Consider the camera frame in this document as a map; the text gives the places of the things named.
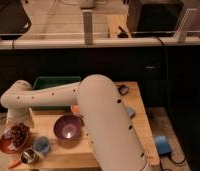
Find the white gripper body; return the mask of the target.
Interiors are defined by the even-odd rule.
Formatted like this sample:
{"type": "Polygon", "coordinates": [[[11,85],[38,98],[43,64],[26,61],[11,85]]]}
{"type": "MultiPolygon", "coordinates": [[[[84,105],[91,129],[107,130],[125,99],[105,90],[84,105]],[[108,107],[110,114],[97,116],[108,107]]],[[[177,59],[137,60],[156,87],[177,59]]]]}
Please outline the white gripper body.
{"type": "Polygon", "coordinates": [[[11,128],[20,123],[29,128],[34,128],[34,121],[30,110],[28,108],[9,109],[7,112],[6,127],[11,128]]]}

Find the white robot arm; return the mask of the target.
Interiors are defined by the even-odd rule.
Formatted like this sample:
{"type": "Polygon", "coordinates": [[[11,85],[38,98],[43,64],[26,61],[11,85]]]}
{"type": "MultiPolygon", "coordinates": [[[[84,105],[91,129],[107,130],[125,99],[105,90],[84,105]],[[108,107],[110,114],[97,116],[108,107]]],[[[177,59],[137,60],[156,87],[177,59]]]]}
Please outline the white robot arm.
{"type": "Polygon", "coordinates": [[[19,80],[2,94],[0,103],[14,117],[30,107],[76,104],[103,171],[153,171],[117,86],[106,76],[94,74],[41,90],[19,80]]]}

